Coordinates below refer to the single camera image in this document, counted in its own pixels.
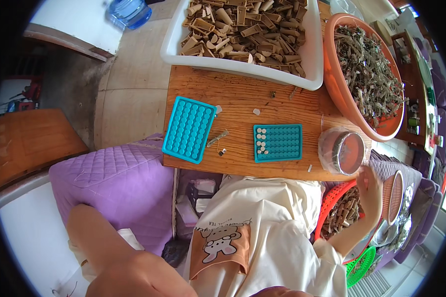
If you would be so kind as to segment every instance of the window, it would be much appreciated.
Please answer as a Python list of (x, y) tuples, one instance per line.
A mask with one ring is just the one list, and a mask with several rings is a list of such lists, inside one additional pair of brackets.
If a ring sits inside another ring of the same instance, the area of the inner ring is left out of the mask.
[(405, 5), (399, 7), (399, 10), (401, 10), (401, 12), (404, 12), (406, 9), (411, 10), (411, 13), (413, 14), (414, 18), (419, 17), (419, 15), (416, 12), (416, 10), (410, 4), (405, 4)]

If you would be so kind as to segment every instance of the wooden table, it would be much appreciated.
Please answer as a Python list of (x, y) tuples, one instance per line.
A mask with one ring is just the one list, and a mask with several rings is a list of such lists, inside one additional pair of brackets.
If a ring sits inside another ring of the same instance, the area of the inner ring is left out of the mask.
[[(328, 18), (329, 6), (319, 2), (322, 31), (323, 19)], [(290, 100), (294, 86), (221, 72), (193, 69), (188, 66), (172, 66), (167, 94), (166, 131), (177, 96), (199, 100), (223, 109), (214, 119), (209, 139), (225, 129), (229, 135), (220, 139), (220, 144), (206, 148), (200, 164), (193, 164), (164, 154), (164, 165), (182, 169), (250, 175), (258, 177), (285, 177), (314, 181), (346, 181), (353, 176), (332, 175), (322, 169), (317, 154), (321, 131), (343, 126), (360, 133), (370, 156), (372, 140), (360, 128), (342, 116), (333, 104), (327, 89), (322, 86), (317, 91), (301, 90)], [(257, 108), (259, 116), (253, 113)], [(254, 162), (254, 142), (252, 127), (255, 124), (298, 124), (303, 125), (303, 158), (284, 162)], [(226, 153), (219, 156), (218, 150)]]
[[(395, 47), (395, 60), (398, 66), (398, 70), (400, 72), (400, 76), (402, 81), (405, 83), (405, 92), (404, 95), (410, 98), (410, 104), (416, 104), (416, 100), (418, 100), (418, 114), (419, 114), (419, 134), (413, 134), (407, 132), (408, 125), (408, 110), (405, 110), (403, 115), (404, 119), (401, 123), (401, 128), (398, 134), (395, 136), (398, 139), (407, 141), (410, 146), (426, 151), (429, 155), (434, 155), (435, 146), (431, 145), (433, 142), (434, 133), (437, 132), (438, 124), (434, 121), (434, 129), (433, 135), (429, 134), (428, 126), (433, 124), (430, 120), (430, 115), (433, 118), (436, 117), (436, 107), (432, 105), (428, 100), (428, 92), (425, 83), (423, 82), (420, 67), (418, 64), (418, 59), (422, 58), (420, 53), (416, 50), (415, 45), (413, 44), (413, 39), (409, 36), (407, 32), (399, 33), (393, 35), (392, 37), (393, 44)], [(401, 59), (401, 52), (399, 49), (399, 45), (397, 44), (398, 39), (403, 39), (406, 49), (411, 57), (410, 63), (405, 63)]]

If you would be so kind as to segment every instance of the person's hand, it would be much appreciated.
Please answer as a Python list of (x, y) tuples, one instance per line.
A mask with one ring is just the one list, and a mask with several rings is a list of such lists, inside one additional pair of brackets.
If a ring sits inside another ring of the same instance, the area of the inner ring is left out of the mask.
[(363, 166), (357, 177), (360, 193), (360, 204), (366, 221), (377, 223), (381, 217), (383, 183), (371, 167)]

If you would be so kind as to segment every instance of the blue water jug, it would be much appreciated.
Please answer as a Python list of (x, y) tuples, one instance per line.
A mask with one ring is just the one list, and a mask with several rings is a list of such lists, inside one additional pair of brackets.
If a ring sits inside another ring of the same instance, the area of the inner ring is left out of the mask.
[(144, 0), (114, 0), (109, 13), (129, 29), (137, 29), (149, 20), (152, 9)]

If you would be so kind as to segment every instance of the wooden cabinet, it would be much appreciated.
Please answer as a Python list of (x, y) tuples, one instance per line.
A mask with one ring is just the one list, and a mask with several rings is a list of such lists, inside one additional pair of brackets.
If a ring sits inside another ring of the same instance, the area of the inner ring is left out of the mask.
[(0, 189), (88, 151), (60, 109), (7, 113), (0, 117)]

